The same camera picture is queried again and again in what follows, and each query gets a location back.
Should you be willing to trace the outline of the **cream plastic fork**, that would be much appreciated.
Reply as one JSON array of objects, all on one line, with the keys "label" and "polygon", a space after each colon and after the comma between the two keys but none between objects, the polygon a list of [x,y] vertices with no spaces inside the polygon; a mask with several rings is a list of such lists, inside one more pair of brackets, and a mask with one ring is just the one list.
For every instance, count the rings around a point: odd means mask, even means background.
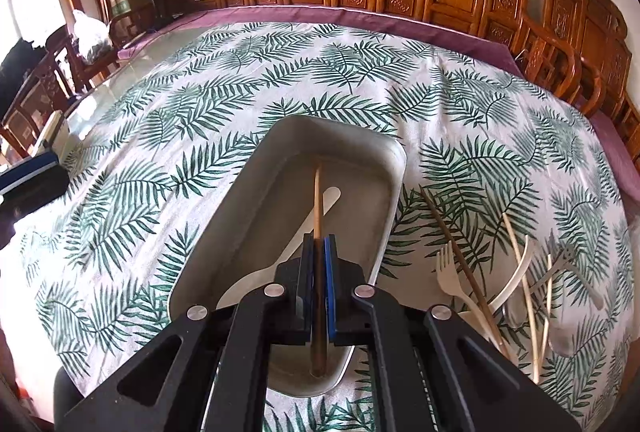
[{"label": "cream plastic fork", "polygon": [[464,292],[457,272],[456,264],[454,264],[454,248],[452,242],[448,241],[443,245],[436,254],[436,277],[439,288],[446,294],[460,299],[471,311],[480,328],[485,332],[489,341],[501,350],[498,338],[494,331],[491,330],[488,321],[477,304]]}]

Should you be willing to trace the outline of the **cream plastic spoon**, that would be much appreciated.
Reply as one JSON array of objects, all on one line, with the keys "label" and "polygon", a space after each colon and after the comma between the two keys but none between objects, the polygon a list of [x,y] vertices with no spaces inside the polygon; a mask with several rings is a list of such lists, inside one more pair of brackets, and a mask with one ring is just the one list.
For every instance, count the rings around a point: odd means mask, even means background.
[{"label": "cream plastic spoon", "polygon": [[[515,289],[521,285],[529,264],[532,262],[533,253],[533,239],[530,236],[526,236],[522,262],[518,264],[518,267],[516,267],[516,270],[514,270],[514,273],[502,290],[489,302],[488,307],[491,314],[494,314],[498,309],[502,308],[502,305],[509,300],[509,297],[514,293]],[[472,311],[462,311],[459,313],[459,316],[476,331],[483,332],[483,323],[486,322],[483,313],[480,313],[480,318],[477,318]]]},{"label": "cream plastic spoon", "polygon": [[235,280],[230,287],[222,293],[222,296],[217,302],[216,308],[221,309],[229,307],[234,304],[238,304],[242,297],[247,293],[265,285],[266,283],[273,282],[274,276],[276,276],[277,267],[292,259],[294,253],[298,251],[304,241],[304,236],[307,233],[312,233],[314,229],[314,211],[310,211],[303,222],[298,227],[298,230],[294,233],[291,240],[280,252],[277,259],[272,256],[272,253],[268,253],[268,257],[271,257],[272,262],[266,266],[257,267],[256,261],[253,257],[253,247],[251,244],[244,245],[239,248],[235,253],[235,261],[240,260],[242,268],[247,269],[241,278]]}]

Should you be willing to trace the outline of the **green leaf pattern tablecloth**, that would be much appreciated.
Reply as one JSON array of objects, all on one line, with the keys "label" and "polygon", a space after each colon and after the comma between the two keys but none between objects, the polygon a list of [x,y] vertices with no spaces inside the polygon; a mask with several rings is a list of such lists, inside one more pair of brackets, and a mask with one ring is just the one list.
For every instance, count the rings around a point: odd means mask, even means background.
[{"label": "green leaf pattern tablecloth", "polygon": [[550,319],[541,387],[587,431],[612,412],[634,324],[629,228],[590,123],[551,92],[460,52],[336,24],[232,23],[189,38],[99,103],[70,150],[70,191],[23,219],[2,259],[24,268],[54,366],[88,394],[169,321],[169,293],[242,166],[274,123],[308,115],[394,137],[404,184],[378,284],[413,307],[445,300],[431,196],[487,296],[514,265],[502,219],[544,251],[573,244],[600,294]]}]

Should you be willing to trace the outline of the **dark brown wooden chopstick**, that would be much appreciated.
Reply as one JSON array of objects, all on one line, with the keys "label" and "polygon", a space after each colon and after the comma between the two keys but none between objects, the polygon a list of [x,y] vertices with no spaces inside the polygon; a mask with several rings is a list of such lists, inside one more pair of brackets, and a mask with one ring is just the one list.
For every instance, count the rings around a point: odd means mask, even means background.
[{"label": "dark brown wooden chopstick", "polygon": [[321,165],[314,169],[314,323],[311,334],[311,373],[316,378],[326,375],[326,271],[324,267],[323,192]]}]

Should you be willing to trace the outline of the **wooden dining chair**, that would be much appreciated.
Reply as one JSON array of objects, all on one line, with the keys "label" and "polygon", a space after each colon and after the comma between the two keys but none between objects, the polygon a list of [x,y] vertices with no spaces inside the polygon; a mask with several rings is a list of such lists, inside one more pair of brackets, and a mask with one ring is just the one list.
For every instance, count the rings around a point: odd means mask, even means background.
[{"label": "wooden dining chair", "polygon": [[67,26],[42,46],[18,40],[1,61],[1,162],[13,164],[35,148],[48,118],[65,112],[119,68],[112,44],[96,48],[96,59],[79,54]]}]

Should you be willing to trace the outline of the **grey metal rectangular tray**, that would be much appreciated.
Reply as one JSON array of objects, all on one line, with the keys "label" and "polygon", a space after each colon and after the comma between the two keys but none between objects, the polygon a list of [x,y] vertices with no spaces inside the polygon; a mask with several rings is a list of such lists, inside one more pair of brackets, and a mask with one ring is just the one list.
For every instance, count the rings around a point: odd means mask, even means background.
[{"label": "grey metal rectangular tray", "polygon": [[209,311],[272,282],[299,256],[314,229],[314,194],[323,195],[322,233],[341,259],[375,282],[390,236],[407,157],[372,129],[292,115],[269,129],[209,221],[169,296],[177,318]]}]

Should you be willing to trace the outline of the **purple sofa cushion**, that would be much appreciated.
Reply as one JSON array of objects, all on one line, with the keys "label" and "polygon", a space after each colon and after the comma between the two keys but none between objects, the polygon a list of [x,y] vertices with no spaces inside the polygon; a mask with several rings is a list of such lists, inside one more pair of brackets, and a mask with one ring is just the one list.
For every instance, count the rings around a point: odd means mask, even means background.
[{"label": "purple sofa cushion", "polygon": [[212,9],[186,14],[156,33],[145,35],[130,48],[117,51],[119,60],[127,61],[137,56],[145,46],[171,31],[192,30],[192,28],[213,28],[216,25],[241,22],[292,22],[292,23],[333,23],[349,28],[374,33],[397,35],[410,40],[418,40],[440,48],[460,52],[475,60],[480,60],[497,69],[521,76],[510,49],[506,46],[484,40],[474,35],[442,28],[390,14],[379,14],[366,10],[334,8],[308,5],[241,6]]}]

